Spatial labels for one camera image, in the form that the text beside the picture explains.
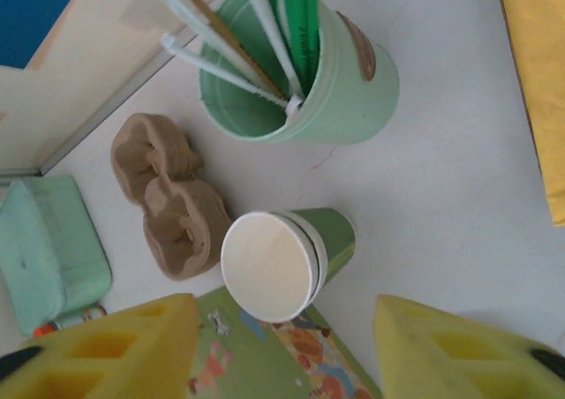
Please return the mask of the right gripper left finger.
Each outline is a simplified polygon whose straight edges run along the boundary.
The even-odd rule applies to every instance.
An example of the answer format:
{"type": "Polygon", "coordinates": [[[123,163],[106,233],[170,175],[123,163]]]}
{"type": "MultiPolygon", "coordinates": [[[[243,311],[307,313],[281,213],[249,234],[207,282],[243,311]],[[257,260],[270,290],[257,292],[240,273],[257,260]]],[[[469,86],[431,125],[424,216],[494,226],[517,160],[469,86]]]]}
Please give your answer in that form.
{"type": "Polygon", "coordinates": [[[174,294],[36,337],[1,359],[3,398],[185,398],[196,298],[174,294]]]}

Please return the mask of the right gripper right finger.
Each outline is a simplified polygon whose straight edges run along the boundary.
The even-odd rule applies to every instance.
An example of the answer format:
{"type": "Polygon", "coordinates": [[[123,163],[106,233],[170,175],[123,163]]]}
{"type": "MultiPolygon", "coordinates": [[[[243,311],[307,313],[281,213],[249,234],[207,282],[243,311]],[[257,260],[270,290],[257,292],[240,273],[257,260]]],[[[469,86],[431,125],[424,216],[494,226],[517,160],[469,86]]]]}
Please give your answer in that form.
{"type": "Polygon", "coordinates": [[[374,337],[386,398],[564,396],[557,350],[403,297],[377,297],[374,337]]]}

